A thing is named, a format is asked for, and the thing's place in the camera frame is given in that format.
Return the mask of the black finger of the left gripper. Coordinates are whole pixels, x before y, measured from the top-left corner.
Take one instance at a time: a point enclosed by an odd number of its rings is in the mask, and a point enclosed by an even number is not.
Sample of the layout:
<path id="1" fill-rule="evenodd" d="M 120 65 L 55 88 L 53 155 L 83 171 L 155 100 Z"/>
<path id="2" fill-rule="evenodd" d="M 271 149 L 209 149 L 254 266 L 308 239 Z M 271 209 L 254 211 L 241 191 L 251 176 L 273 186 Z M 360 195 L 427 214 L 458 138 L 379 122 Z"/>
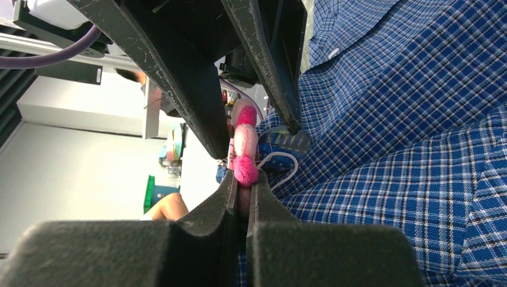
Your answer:
<path id="1" fill-rule="evenodd" d="M 302 129 L 297 80 L 307 23 L 302 1 L 223 1 L 271 105 L 288 132 Z"/>
<path id="2" fill-rule="evenodd" d="M 158 85 L 214 159 L 227 155 L 229 133 L 218 71 L 141 1 L 71 1 Z"/>

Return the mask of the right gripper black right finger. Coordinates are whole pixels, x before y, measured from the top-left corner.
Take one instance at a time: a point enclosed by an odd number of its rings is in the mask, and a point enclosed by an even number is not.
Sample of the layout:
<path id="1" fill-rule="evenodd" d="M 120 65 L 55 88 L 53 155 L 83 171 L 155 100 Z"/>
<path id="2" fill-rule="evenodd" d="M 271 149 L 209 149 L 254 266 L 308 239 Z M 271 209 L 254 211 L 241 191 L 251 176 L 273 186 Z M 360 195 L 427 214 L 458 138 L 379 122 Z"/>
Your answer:
<path id="1" fill-rule="evenodd" d="M 249 286 L 423 286 L 415 252 L 388 225 L 318 224 L 297 219 L 259 173 L 251 189 Z"/>

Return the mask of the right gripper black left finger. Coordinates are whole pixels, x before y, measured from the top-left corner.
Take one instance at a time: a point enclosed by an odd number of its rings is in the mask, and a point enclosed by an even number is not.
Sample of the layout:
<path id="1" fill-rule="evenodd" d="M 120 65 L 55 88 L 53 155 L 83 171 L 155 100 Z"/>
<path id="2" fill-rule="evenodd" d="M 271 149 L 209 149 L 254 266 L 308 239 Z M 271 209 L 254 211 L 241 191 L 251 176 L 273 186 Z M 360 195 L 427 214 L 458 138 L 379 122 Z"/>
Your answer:
<path id="1" fill-rule="evenodd" d="M 27 230 L 2 286 L 236 286 L 237 182 L 177 221 L 53 221 Z"/>

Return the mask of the pink flower brooch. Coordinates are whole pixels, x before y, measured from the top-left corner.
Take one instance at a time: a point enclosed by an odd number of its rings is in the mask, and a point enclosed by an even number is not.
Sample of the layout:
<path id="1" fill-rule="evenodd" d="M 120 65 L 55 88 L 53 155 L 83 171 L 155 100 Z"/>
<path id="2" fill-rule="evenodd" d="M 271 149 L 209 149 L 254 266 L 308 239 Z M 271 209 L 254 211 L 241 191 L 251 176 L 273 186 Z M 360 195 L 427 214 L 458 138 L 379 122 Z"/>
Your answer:
<path id="1" fill-rule="evenodd" d="M 291 179 L 298 169 L 296 157 L 286 152 L 275 151 L 267 155 L 260 163 L 255 162 L 258 151 L 258 134 L 255 129 L 257 116 L 258 107 L 250 99 L 237 100 L 231 113 L 234 136 L 230 150 L 234 151 L 234 156 L 229 164 L 238 184 L 238 211 L 242 221 L 249 219 L 252 187 L 258 182 L 260 167 L 275 156 L 292 160 L 293 170 L 277 184 L 278 186 Z"/>

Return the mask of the blue checkered shirt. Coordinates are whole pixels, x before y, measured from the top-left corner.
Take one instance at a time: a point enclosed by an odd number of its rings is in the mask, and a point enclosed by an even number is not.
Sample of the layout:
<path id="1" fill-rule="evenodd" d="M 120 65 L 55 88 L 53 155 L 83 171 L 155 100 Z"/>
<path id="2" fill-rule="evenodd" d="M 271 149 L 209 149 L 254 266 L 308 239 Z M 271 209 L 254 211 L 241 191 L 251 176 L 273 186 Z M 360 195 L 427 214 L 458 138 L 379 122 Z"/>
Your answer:
<path id="1" fill-rule="evenodd" d="M 263 165 L 304 222 L 392 225 L 427 286 L 506 285 L 506 2 L 315 1 L 311 147 Z"/>

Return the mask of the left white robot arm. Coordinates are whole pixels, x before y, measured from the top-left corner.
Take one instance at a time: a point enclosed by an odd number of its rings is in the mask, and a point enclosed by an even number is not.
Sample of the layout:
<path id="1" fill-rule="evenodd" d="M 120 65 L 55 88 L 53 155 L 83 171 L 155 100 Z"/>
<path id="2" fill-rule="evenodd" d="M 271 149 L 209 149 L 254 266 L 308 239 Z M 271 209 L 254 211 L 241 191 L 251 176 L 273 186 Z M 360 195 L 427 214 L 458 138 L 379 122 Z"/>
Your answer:
<path id="1" fill-rule="evenodd" d="M 222 79 L 261 84 L 288 131 L 301 129 L 307 13 L 301 1 L 15 1 L 15 25 L 65 48 L 92 27 L 84 52 L 111 44 L 161 88 L 213 158 L 227 153 Z"/>

